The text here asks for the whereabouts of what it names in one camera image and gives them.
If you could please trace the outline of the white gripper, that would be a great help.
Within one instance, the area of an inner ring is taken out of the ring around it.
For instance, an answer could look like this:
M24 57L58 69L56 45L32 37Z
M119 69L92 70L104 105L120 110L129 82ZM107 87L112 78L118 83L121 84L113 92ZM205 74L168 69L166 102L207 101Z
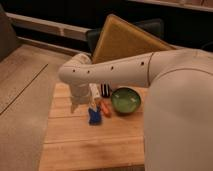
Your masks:
M91 93L88 84L69 85L71 112L74 113L79 105L88 104L90 102Z

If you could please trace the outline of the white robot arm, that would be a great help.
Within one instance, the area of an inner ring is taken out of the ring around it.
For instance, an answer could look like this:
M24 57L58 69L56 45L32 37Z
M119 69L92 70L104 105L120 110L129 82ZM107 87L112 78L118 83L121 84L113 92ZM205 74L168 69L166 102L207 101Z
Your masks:
M213 53L151 52L92 64L78 54L59 78L80 86L108 83L148 89L144 105L145 171L213 171Z

